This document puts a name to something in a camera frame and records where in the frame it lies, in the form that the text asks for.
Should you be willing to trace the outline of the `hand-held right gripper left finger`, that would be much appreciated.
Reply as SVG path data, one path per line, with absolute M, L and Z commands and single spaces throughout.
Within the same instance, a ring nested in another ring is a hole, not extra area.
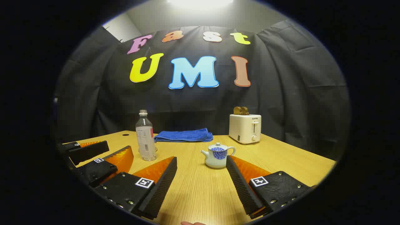
M 120 172 L 95 190 L 125 211 L 153 220 L 158 216 L 177 168 L 177 157 L 169 157 L 133 174 Z

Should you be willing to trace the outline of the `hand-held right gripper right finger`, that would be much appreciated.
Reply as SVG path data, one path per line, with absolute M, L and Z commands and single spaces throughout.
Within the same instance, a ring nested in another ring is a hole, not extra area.
M 316 188 L 284 171 L 271 173 L 235 156 L 227 156 L 226 168 L 244 211 L 251 219 L 285 208 Z

